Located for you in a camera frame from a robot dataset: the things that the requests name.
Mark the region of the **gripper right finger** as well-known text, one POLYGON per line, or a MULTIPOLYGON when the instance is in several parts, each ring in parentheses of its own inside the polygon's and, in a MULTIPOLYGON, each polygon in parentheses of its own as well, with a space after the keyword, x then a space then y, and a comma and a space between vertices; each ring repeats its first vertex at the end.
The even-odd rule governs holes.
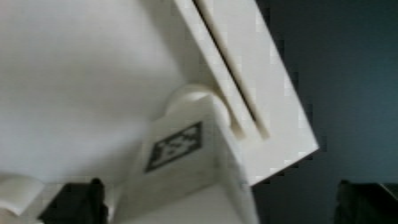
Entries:
POLYGON ((334 224, 398 224, 398 183, 337 185, 334 224))

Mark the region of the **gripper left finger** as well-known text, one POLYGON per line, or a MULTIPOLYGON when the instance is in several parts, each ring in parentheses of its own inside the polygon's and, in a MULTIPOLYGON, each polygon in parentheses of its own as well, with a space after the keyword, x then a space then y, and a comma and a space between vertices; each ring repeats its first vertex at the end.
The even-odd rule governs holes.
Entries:
POLYGON ((67 183, 37 216, 44 224, 106 224, 105 185, 97 178, 89 183, 67 183))

